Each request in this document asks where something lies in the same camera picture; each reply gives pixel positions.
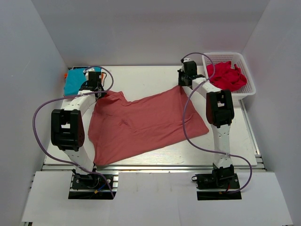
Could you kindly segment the salmon pink t shirt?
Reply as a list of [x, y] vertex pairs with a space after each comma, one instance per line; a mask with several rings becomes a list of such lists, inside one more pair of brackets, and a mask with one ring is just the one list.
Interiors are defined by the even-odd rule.
[[109, 91], [97, 100], [88, 138], [94, 163], [108, 165], [209, 132], [184, 89], [175, 86], [135, 101]]

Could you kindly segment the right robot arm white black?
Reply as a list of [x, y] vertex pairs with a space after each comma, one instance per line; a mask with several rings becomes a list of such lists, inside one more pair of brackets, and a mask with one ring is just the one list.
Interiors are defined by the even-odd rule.
[[214, 136], [214, 168], [228, 168], [233, 165], [230, 158], [230, 126], [234, 118], [231, 92], [217, 88], [198, 74], [195, 61], [186, 58], [181, 63], [178, 85], [189, 87], [206, 99], [206, 119]]

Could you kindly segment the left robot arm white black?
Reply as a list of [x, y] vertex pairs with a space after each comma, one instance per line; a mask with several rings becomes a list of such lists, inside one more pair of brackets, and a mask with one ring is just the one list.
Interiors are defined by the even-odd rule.
[[90, 71], [75, 97], [62, 109], [54, 109], [51, 113], [51, 142], [63, 151], [71, 162], [76, 164], [75, 173], [88, 175], [93, 171], [94, 163], [89, 159], [84, 148], [85, 131], [83, 114], [105, 93], [102, 86], [101, 72]]

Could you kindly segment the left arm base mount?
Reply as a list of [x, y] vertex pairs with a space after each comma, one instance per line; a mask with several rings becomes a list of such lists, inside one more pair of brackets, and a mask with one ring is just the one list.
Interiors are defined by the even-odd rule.
[[118, 176], [104, 174], [105, 179], [95, 174], [79, 174], [72, 170], [72, 178], [69, 189], [69, 200], [113, 200], [109, 189], [116, 195], [118, 187]]

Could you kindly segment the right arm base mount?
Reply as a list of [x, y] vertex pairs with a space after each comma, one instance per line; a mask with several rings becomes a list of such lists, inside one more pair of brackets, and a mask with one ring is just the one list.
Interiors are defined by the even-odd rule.
[[197, 184], [197, 200], [228, 201], [241, 200], [240, 184], [234, 166], [216, 167], [211, 173], [196, 174], [191, 178]]

